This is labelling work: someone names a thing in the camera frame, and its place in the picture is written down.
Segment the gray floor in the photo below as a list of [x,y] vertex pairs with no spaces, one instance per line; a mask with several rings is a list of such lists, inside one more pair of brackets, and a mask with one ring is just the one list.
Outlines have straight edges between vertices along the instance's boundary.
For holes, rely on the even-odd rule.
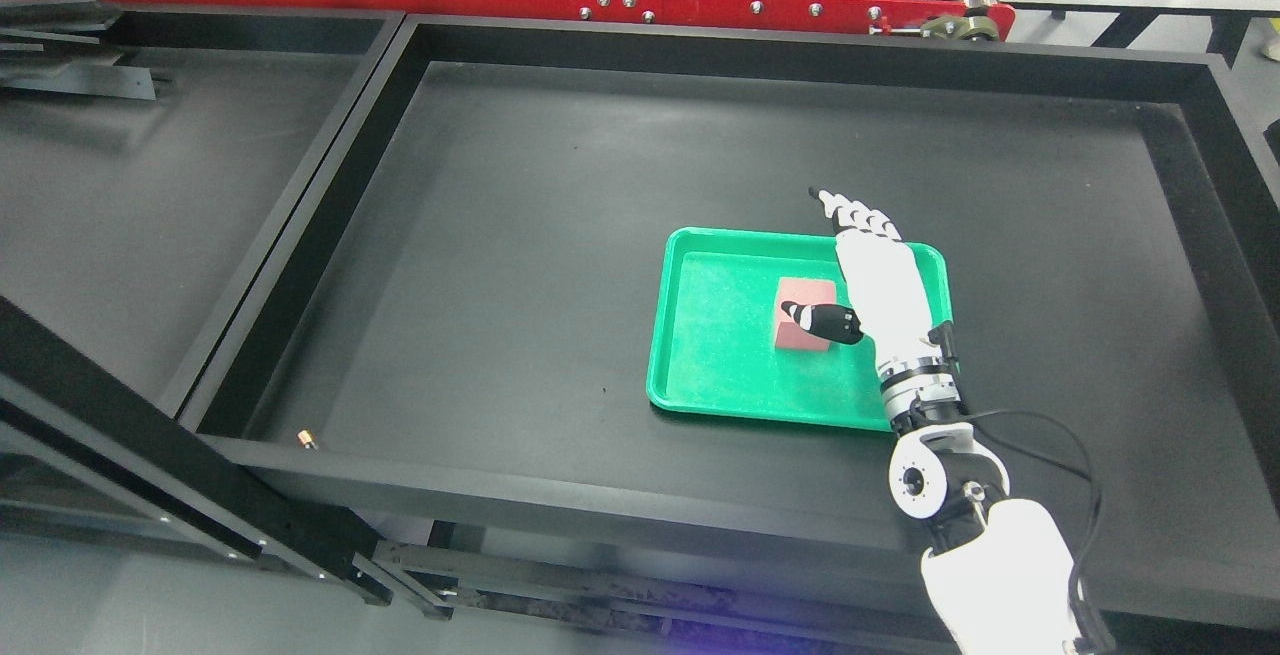
[[[1023,13],[1012,35],[1033,43],[1085,45],[1106,27],[1105,14]],[[1198,52],[1206,18],[1162,17],[1135,49]],[[1254,20],[1233,72],[1261,129],[1280,118],[1280,63],[1258,49],[1274,35]],[[486,550],[571,562],[581,550],[553,542],[517,542],[494,533]],[[685,564],[645,568],[678,578]],[[695,568],[696,564],[687,565]],[[698,574],[690,574],[690,580]],[[79,545],[0,540],[0,652],[32,655],[261,652],[434,654],[506,652],[685,655],[671,645],[599,636],[515,615],[462,612],[430,622],[404,603],[365,606],[332,585],[160,556],[127,555]]]

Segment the black cable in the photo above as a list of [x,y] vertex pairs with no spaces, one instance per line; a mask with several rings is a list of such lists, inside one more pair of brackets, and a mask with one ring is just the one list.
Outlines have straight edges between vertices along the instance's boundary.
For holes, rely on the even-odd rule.
[[[1060,459],[1046,455],[1038,450],[1030,449],[1024,445],[1015,445],[1010,441],[1004,440],[1004,438],[992,436],[987,429],[983,429],[978,422],[979,418],[987,418],[992,414],[1024,414],[1024,417],[1030,417],[1039,420],[1042,422],[1051,423],[1062,432],[1065,432],[1075,448],[1080,452],[1080,458],[1084,461],[1084,468],[1076,468],[1074,464],[1066,464]],[[1084,478],[1089,485],[1089,514],[1084,527],[1084,541],[1080,544],[1078,553],[1075,554],[1075,560],[1071,564],[1071,573],[1068,577],[1068,596],[1071,600],[1071,612],[1075,614],[1076,620],[1080,623],[1084,636],[1093,646],[1094,652],[1110,652],[1115,650],[1116,643],[1111,637],[1110,631],[1102,622],[1101,614],[1088,604],[1084,596],[1084,586],[1080,583],[1080,573],[1084,568],[1084,559],[1088,556],[1089,550],[1093,548],[1093,541],[1097,540],[1098,526],[1102,521],[1102,482],[1098,482],[1097,477],[1093,476],[1093,463],[1089,459],[1089,452],[1084,448],[1083,440],[1075,435],[1075,432],[1066,427],[1061,421],[1050,417],[1050,414],[1037,413],[1033,409],[988,409],[984,413],[969,414],[964,418],[965,422],[974,422],[974,430],[982,432],[987,440],[992,443],[1006,446],[1007,449],[1028,455],[1028,458],[1037,459],[1044,464],[1051,464],[1055,468],[1060,468],[1064,472],[1069,472],[1079,478]]]

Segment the pink block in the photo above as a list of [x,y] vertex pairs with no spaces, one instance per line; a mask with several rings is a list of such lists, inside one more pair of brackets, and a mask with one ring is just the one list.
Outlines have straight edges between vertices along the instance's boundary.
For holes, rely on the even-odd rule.
[[836,302],[836,283],[809,278],[778,278],[778,296],[773,298],[773,347],[786,351],[827,351],[829,340],[809,335],[782,312],[782,303],[831,304]]

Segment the robotic arm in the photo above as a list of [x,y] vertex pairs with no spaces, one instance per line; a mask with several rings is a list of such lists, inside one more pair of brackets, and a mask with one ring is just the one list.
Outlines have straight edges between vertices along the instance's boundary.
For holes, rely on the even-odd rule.
[[[1005,464],[974,440],[955,383],[950,322],[932,317],[915,257],[879,210],[810,189],[836,230],[852,313],[836,304],[783,303],[800,328],[876,345],[884,414],[899,440],[888,487],[928,527],[920,572],[934,609],[965,655],[1098,652],[1110,640],[1083,596],[1070,592],[1074,560],[1051,514],[1010,495]],[[1082,637],[1082,629],[1089,637]]]

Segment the black tray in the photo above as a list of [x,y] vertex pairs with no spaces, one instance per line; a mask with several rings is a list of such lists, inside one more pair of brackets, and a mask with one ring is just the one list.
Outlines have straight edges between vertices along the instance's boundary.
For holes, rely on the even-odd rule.
[[[1224,75],[1197,55],[410,18],[183,423],[303,499],[776,558],[927,608],[891,438],[644,394],[667,235],[823,232],[805,187],[827,185],[947,258],[974,408],[1083,436],[1103,606],[1275,626],[1280,177]],[[1007,463],[1078,544],[1084,487]]]
[[0,287],[169,414],[401,14],[125,12],[155,102],[0,90]]

